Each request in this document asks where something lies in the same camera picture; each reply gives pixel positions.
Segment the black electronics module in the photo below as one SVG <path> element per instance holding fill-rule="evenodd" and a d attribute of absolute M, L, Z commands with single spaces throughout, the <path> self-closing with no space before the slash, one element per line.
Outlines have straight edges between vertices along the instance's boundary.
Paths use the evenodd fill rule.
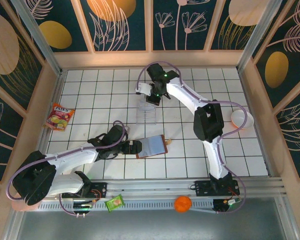
<path fill-rule="evenodd" d="M 76 217 L 85 218 L 86 215 L 91 211 L 95 202 L 93 200 L 89 201 L 74 201 L 72 205 L 72 212 Z"/>
<path fill-rule="evenodd" d="M 241 202 L 240 198 L 214 199 L 212 209 L 218 214 L 232 213 L 240 207 Z"/>

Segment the orange fruit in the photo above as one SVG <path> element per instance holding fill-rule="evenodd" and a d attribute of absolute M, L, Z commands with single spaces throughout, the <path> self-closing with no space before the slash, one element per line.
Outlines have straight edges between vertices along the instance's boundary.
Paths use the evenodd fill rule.
<path fill-rule="evenodd" d="M 174 201 L 174 209 L 178 213 L 185 213 L 192 207 L 192 200 L 188 196 L 179 196 Z"/>

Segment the green snack packet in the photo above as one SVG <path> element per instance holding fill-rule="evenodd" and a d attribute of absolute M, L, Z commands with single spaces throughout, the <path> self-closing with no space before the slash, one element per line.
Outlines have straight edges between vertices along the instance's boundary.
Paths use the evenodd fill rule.
<path fill-rule="evenodd" d="M 119 194 L 105 202 L 105 206 L 109 213 L 114 211 L 117 208 L 124 206 L 124 205 L 125 205 L 125 202 L 124 202 L 121 194 Z"/>

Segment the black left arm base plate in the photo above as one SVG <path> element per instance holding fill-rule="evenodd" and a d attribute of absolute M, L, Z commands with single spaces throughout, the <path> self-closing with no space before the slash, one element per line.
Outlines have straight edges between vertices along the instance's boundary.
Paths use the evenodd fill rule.
<path fill-rule="evenodd" d="M 100 199 L 107 194 L 106 182 L 91 182 L 84 184 L 77 193 L 63 193 L 63 199 Z"/>

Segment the red fruit candy bag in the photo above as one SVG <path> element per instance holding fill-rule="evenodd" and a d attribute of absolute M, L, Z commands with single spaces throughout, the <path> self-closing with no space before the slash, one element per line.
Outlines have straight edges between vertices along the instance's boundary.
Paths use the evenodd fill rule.
<path fill-rule="evenodd" d="M 64 132 L 74 113 L 75 109 L 65 108 L 58 103 L 54 103 L 44 126 L 53 131 Z"/>

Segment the aluminium frame post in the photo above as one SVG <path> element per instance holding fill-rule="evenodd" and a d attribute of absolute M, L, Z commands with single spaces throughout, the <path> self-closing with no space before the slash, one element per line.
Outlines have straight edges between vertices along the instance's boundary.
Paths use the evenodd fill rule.
<path fill-rule="evenodd" d="M 282 4 L 282 0 L 269 0 L 267 3 L 265 10 L 263 11 L 259 22 L 254 28 L 248 42 L 243 50 L 243 53 L 240 57 L 240 60 L 237 65 L 237 72 L 240 75 L 250 60 L 252 54 L 257 48 L 259 42 L 262 40 L 265 32 L 269 28 L 273 18 L 279 11 L 279 8 Z"/>
<path fill-rule="evenodd" d="M 61 76 L 61 68 L 54 56 L 54 53 L 50 46 L 48 45 L 44 35 L 42 34 L 41 30 L 35 19 L 32 17 L 30 10 L 27 7 L 27 4 L 24 0 L 10 0 L 13 6 L 15 7 L 16 11 L 19 13 L 21 19 L 23 20 L 24 24 L 26 25 L 27 29 L 32 34 L 35 42 L 39 46 L 39 49 L 43 53 L 45 59 L 50 64 L 54 73 L 60 77 Z"/>

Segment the white and orange bowl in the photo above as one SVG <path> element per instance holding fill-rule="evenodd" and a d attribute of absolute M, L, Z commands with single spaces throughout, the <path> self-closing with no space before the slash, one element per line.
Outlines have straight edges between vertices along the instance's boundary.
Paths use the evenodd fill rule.
<path fill-rule="evenodd" d="M 237 128 L 239 128 L 245 121 L 244 111 L 242 109 L 235 110 L 231 114 L 231 121 Z M 253 116 L 249 112 L 246 112 L 246 122 L 242 129 L 249 129 L 254 125 L 254 123 L 255 121 Z"/>

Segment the black left electronics module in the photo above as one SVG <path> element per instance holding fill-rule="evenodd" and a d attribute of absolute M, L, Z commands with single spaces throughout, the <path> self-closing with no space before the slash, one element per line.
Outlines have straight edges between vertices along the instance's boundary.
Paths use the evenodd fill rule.
<path fill-rule="evenodd" d="M 72 205 L 72 212 L 76 217 L 85 218 L 86 215 L 91 211 L 95 202 L 93 200 L 89 201 L 74 201 Z"/>

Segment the pink plastic cup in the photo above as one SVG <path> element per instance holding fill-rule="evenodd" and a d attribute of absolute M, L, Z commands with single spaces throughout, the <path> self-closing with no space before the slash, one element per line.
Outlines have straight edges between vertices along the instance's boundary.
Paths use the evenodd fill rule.
<path fill-rule="evenodd" d="M 12 200 L 11 206 L 15 211 L 18 212 L 29 212 L 36 210 L 41 202 L 38 202 L 33 205 L 27 205 L 23 200 Z"/>

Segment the aluminium mounting rail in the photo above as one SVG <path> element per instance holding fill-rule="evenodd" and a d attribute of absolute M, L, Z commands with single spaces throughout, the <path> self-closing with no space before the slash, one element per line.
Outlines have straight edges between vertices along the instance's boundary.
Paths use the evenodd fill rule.
<path fill-rule="evenodd" d="M 55 182 L 49 179 L 34 180 L 33 182 L 13 183 L 14 188 L 22 198 L 30 204 L 40 202 L 44 198 L 52 198 L 63 193 L 77 193 L 85 184 L 107 183 L 106 198 L 123 193 L 125 196 L 141 197 L 189 195 L 197 197 L 194 190 L 195 181 L 206 179 L 156 179 L 156 180 L 88 180 L 78 175 L 59 176 Z M 238 182 L 240 197 L 265 197 L 286 195 L 283 181 L 277 177 L 243 178 Z"/>

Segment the black right electronics module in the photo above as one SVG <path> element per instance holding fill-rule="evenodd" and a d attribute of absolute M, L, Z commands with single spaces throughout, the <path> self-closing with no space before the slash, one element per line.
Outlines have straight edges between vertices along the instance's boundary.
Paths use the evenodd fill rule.
<path fill-rule="evenodd" d="M 214 199 L 212 209 L 218 214 L 232 213 L 240 207 L 241 202 L 240 198 Z"/>

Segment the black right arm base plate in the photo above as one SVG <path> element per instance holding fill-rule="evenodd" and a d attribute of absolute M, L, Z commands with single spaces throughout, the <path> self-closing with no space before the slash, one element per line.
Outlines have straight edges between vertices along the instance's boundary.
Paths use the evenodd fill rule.
<path fill-rule="evenodd" d="M 216 188 L 213 187 L 210 180 L 197 180 L 194 182 L 194 191 L 197 197 L 231 197 L 233 193 L 240 195 L 240 189 L 237 180 L 232 180 L 228 186 Z"/>

